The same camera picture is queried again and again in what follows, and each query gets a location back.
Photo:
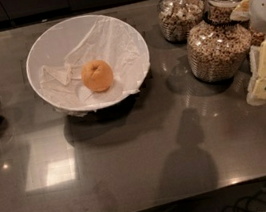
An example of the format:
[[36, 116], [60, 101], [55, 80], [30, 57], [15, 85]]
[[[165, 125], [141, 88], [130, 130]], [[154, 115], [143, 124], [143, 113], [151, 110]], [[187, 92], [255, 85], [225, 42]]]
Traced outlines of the orange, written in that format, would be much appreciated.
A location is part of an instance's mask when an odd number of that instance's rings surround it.
[[82, 83], [91, 91], [104, 92], [113, 83], [112, 68], [103, 60], [92, 60], [81, 71]]

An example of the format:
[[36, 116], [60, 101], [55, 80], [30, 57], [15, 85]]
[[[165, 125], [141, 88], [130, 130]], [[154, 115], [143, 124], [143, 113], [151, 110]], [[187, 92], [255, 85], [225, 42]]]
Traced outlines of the front glass jar of cereal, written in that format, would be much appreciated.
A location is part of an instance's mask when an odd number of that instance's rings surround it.
[[231, 20], [242, 0], [208, 0], [200, 23], [187, 36], [187, 56], [194, 76], [204, 82], [231, 79], [246, 59], [251, 33]]

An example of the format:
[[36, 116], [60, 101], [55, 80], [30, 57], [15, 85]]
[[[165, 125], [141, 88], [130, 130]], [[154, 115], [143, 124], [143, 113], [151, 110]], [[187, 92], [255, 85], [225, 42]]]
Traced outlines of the left back glass cereal jar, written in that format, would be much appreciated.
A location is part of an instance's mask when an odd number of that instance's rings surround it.
[[170, 42], [185, 42], [191, 28], [201, 22], [204, 0], [161, 0], [158, 3], [159, 26]]

